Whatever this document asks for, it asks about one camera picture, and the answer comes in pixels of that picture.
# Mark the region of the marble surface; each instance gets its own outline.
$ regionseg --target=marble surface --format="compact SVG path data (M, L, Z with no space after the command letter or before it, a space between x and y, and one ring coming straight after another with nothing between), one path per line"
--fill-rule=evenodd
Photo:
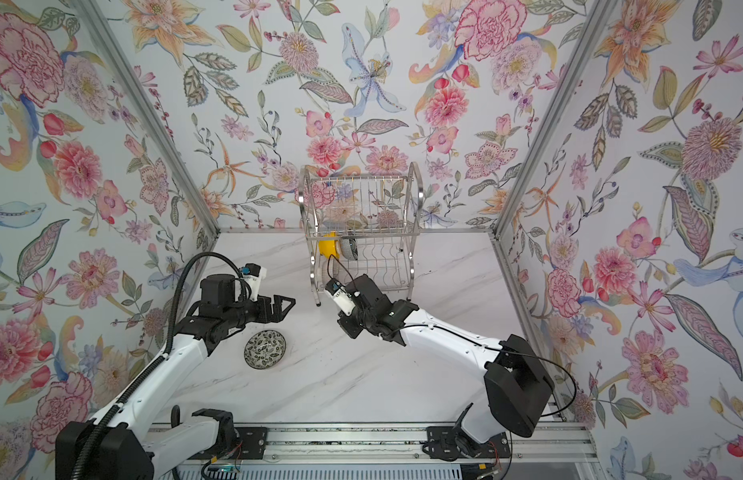
M198 408L229 410L236 422L453 421L483 390L427 352L367 332L348 337L337 324L337 307L314 303L303 235L223 234L215 251L237 265L267 267L261 294L292 296L297 304L283 322L252 323L224 341L185 380L158 421L168 421L174 404L182 407L183 421ZM523 334L487 234L422 234L415 262L412 301L420 307L483 335ZM230 271L211 259L205 274ZM286 354L268 370L253 370L244 346L265 329L284 335Z

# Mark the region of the stainless steel dish rack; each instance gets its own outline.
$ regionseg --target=stainless steel dish rack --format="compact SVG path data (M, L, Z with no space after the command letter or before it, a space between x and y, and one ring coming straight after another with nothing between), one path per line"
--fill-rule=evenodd
M298 200L316 305L332 276L350 280L337 262L320 254L319 243L327 240L338 241L340 261L353 277L367 274L383 292L405 291L411 298L423 189L416 162L400 175L322 178L302 168Z

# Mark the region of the wall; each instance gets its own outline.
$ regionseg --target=wall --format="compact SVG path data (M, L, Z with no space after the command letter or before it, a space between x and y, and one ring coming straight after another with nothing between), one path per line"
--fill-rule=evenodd
M425 226L488 227L588 7L586 0L100 6L131 62L158 75L159 87L146 80L146 88L220 225L264 229L299 226L294 189L303 165L338 176L404 172L411 161L426 184Z
M743 478L743 0L612 20L503 248L611 478Z
M0 3L0 480L53 478L57 433L152 359L211 241L66 2L20 7Z

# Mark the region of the flower illustration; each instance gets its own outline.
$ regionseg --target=flower illustration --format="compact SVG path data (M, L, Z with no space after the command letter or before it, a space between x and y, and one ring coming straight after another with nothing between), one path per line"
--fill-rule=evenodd
M425 119L434 127L447 127L462 118L469 103L462 89L450 85L436 91L433 98L427 102Z
M241 14L241 18L246 15L253 13L256 18L259 18L259 13L270 7L269 3L260 3L260 0L238 0L241 5L233 5L232 8Z
M732 52L734 47L737 46L737 42L739 42L739 35L734 35L731 37L731 40L729 40L729 43L726 44L726 48L723 49L723 52L721 52L721 42L715 40L712 43L712 55L705 51L700 51L697 54L697 60L702 62L703 65L695 65L694 70L707 70L708 68L712 68L712 71L708 73L708 78L713 78L715 74L718 73L719 69L722 70L723 73L741 72L743 70L741 64L732 62L732 60L743 54L743 45L738 48L736 52Z
M553 341L553 348L567 355L576 355L579 340L574 327L560 315L550 317L547 331Z
M318 67L318 50L304 33L287 35L280 42L278 51L284 62L298 73L308 74Z
M17 319L0 324L0 384L14 383L32 367L40 350L34 326Z
M88 417L91 381L82 373L70 372L66 382L52 382L49 392L38 401L32 418L32 446L51 453L56 436L69 422L84 422Z
M616 244L625 249L633 258L645 258L656 253L652 242L652 227L645 216L638 218L622 233L616 236Z
M239 140L243 141L248 141L248 138L254 134L253 131L248 129L248 126L244 127L241 125L241 122L228 115L225 115L222 120L222 129L226 134L230 135L230 138L238 137Z
M462 10L454 44L464 45L465 60L494 56L516 41L526 16L519 0L472 0Z
M184 44L219 45L203 28L193 24L203 8L186 0L122 0L128 7L124 19L133 25L134 46L158 43L182 66Z
M126 235L128 239L139 245L142 240L150 239L150 230L152 229L152 223L147 220L127 220L126 221Z
M676 0L625 0L622 17L611 25L609 36L594 54L609 58L602 85L611 82L623 70L635 82L649 87L647 52L670 43L665 23L679 5L681 2Z
M383 145L382 150L372 147L371 153L366 156L366 168L374 175L402 174L408 168L408 159L408 155L398 147Z
M93 197L102 179L99 156L79 141L66 141L57 149L54 170L65 191L79 200Z
M607 293L628 293L635 283L635 264L619 248L602 248L596 255L596 279Z
M345 142L347 145L344 145L342 148L345 150L353 150L355 149L356 153L360 153L360 149L362 148L371 148L371 144L373 144L376 140L376 138L371 138L367 140L368 134L363 134L360 137L358 137L357 132L353 132L351 135L353 138L350 140L347 137L343 137L342 141Z
M495 188L491 197L484 200L488 206L484 206L478 212L481 214L500 214L502 213L502 208L505 206L506 198L507 190Z
M110 350L99 362L94 375L94 402L99 407L107 405L128 385L128 363L117 350Z
M49 35L15 14L0 14L0 86L40 108L62 91L62 60Z
M493 59L491 84L499 94L526 81L539 62L542 47L531 38L524 38L502 50Z
M0 423L0 478L15 478L27 464L32 434L28 419Z
M323 137L324 135L331 132L331 126L334 121L331 120L331 115L319 114L317 111L309 110L307 114L308 126L306 128L308 137Z
M35 284L36 290L31 289L28 286L20 286L16 289L16 292L21 296L26 296L32 300L27 302L17 303L14 305L14 313L21 312L31 308L30 318L34 318L41 312L43 305L51 305L54 303L54 299L49 294L59 285L59 283L67 283L72 279L72 275L62 275L56 282L54 277L56 276L56 269L49 268L46 272L46 281L41 279L40 274L35 272L32 274L32 282Z
M472 152L465 155L465 162L469 167L465 177L487 177L514 159L517 151L517 148L503 150L499 145L487 141L477 153Z
M84 57L70 56L65 62L65 95L99 123L107 110L107 91L94 64Z
M334 137L317 137L308 146L308 156L316 164L327 166L333 164L342 154L342 143Z
M350 68L350 82L356 84L360 89L360 98L353 108L344 111L347 117L360 117L366 111L366 102L376 100L383 110L395 113L406 110L406 107L398 103L398 99L390 92L382 90L380 82L384 82L390 73L393 62L390 54L385 52L381 57L375 55L364 63L362 55L365 52L366 41L364 36L352 24L342 25L344 47L342 49L342 60Z
M674 331L675 325L663 316L673 313L673 309L669 306L657 306L656 304L656 302L659 302L662 299L665 293L660 289L657 289L651 296L649 296L649 284L646 282L639 282L639 284L641 286L640 296L636 295L632 291L630 292L633 302L641 307L640 310L638 310L638 316L643 318L643 316L648 313L649 319L652 321L652 324L654 324L656 330L661 331L662 329L659 328L661 325L670 332Z
M139 177L142 178L143 185L139 191L139 198L155 206L158 215L163 215L168 203L168 172L163 160L158 159L155 165L142 168Z
M741 133L731 118L691 128L681 152L683 173L693 180L715 180L729 171L742 149Z
M427 139L427 151L433 151L447 154L451 151L451 146L454 145L454 140L457 138L457 127L441 127L433 132L430 138Z
M665 338L659 330L654 336L644 331L635 334L635 343L623 340L622 356L630 361L627 367L627 389L635 394L643 394L646 406L654 405L664 413L673 413L679 403L689 406L689 392L681 386L689 380L689 370L676 365L678 352L674 348L663 351Z
M81 252L78 258L80 264L74 260L69 264L75 274L67 281L67 296L73 300L82 296L81 309L96 306L99 296L118 292L116 280L121 274L117 270L110 271L118 266L115 257L105 254L105 249L100 248L94 250L93 255Z
M560 270L571 270L579 252L579 240L574 240L566 232L558 234L550 244L550 261Z
M556 268L549 274L548 282L547 295L558 312L566 318L579 313L582 306L579 305L578 299L582 291L579 289L577 279L569 275L569 272Z

